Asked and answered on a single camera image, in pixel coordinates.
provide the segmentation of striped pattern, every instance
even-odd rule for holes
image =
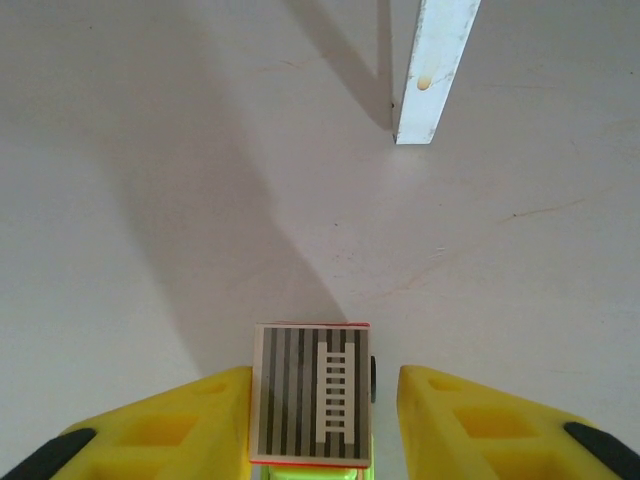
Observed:
[[[370,464],[369,328],[258,325],[251,460]]]

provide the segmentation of red edge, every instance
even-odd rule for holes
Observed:
[[[366,322],[354,322],[354,323],[298,323],[298,322],[273,322],[273,323],[261,323],[260,325],[289,325],[292,327],[304,325],[305,327],[367,327],[371,328],[370,323]]]
[[[362,465],[330,465],[328,463],[284,463],[284,462],[251,462],[252,465],[261,465],[264,467],[311,467],[311,468],[355,468],[357,470],[366,470],[371,468],[363,467]]]

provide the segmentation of black rubber tip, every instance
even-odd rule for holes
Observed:
[[[578,422],[564,424],[565,431],[624,480],[640,480],[640,455],[610,433]]]
[[[81,428],[49,440],[2,480],[50,480],[95,436],[92,428]]]

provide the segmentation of black wheel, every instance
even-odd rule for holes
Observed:
[[[376,403],[376,357],[371,355],[371,403]]]

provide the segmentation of ladder pattern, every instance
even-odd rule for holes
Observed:
[[[327,433],[340,433],[345,444],[354,441],[355,345],[345,343],[344,352],[327,352],[318,343],[318,393],[316,396],[316,442]]]

